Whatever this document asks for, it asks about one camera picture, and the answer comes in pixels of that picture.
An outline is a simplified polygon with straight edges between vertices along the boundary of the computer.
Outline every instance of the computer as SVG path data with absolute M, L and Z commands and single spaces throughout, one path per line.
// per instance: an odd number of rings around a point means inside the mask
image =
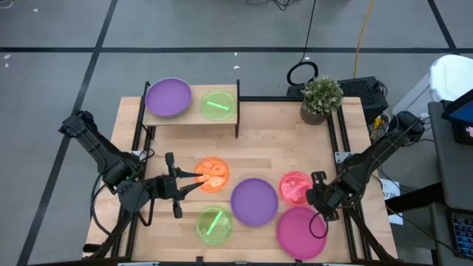
M 444 102 L 443 119 L 452 122 L 455 141 L 473 145 L 473 89 L 453 102 Z

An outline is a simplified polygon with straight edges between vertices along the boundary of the wooden table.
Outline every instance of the wooden table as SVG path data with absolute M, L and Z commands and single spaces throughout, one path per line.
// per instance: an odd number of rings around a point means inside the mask
M 124 97 L 120 102 L 111 141 L 123 151 L 132 146 L 139 102 L 139 97 Z M 138 223 L 132 260 L 194 262 L 197 256 L 203 256 L 206 262 L 294 262 L 276 240 L 276 222 L 289 209 L 281 199 L 278 215 L 268 225 L 250 228 L 234 219 L 232 235 L 222 246 L 202 243 L 195 231 L 195 221 L 199 212 L 211 205 L 230 210 L 231 192 L 247 178 L 266 180 L 277 191 L 279 179 L 288 171 L 307 174 L 325 171 L 329 181 L 335 177 L 327 122 L 319 126 L 307 125 L 299 116 L 300 106 L 300 102 L 241 102 L 238 139 L 234 137 L 233 126 L 229 125 L 157 127 L 151 144 L 156 155 L 148 162 L 146 178 L 167 172 L 164 154 L 168 151 L 174 152 L 175 165 L 184 171 L 193 171 L 196 163 L 204 157 L 221 157 L 228 163 L 231 177 L 225 189 L 217 194 L 207 194 L 200 189 L 190 193 L 181 203 L 182 219 L 173 217 L 170 201 L 157 200 L 152 225 L 145 228 Z M 345 98 L 343 110 L 352 151 L 365 150 L 370 139 L 359 98 Z M 336 115 L 333 118 L 338 146 L 342 147 Z M 180 185 L 192 182 L 180 180 Z M 397 257 L 381 187 L 374 178 L 367 186 L 362 205 L 368 228 L 388 253 Z M 117 222 L 119 206 L 118 199 L 106 191 L 97 198 L 98 218 L 109 230 Z M 144 217 L 148 216 L 148 209 L 148 205 L 142 208 Z M 350 262 L 341 213 L 340 217 L 329 224 L 323 252 L 309 262 Z M 361 257 L 361 243 L 354 223 L 353 227 L 358 257 Z M 123 233 L 122 255 L 127 233 Z M 91 222 L 86 242 L 102 243 L 105 238 L 105 234 Z

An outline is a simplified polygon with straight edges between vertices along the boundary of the table leg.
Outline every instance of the table leg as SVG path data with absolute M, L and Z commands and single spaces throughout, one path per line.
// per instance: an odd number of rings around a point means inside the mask
M 445 203 L 440 182 L 384 201 L 386 206 L 395 213 L 425 207 L 433 202 Z

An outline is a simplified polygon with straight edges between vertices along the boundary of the wooden shelf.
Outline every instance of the wooden shelf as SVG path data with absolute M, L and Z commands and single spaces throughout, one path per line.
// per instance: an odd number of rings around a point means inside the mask
M 213 90 L 225 90 L 231 94 L 235 100 L 234 113 L 227 119 L 224 120 L 212 120 L 207 118 L 200 108 L 200 100 L 204 95 Z M 188 109 L 181 115 L 171 118 L 162 118 L 152 114 L 148 108 L 145 108 L 143 125 L 145 126 L 170 126 L 170 125 L 236 125 L 238 104 L 237 104 L 237 85 L 226 84 L 226 85 L 191 85 L 192 90 L 192 103 Z

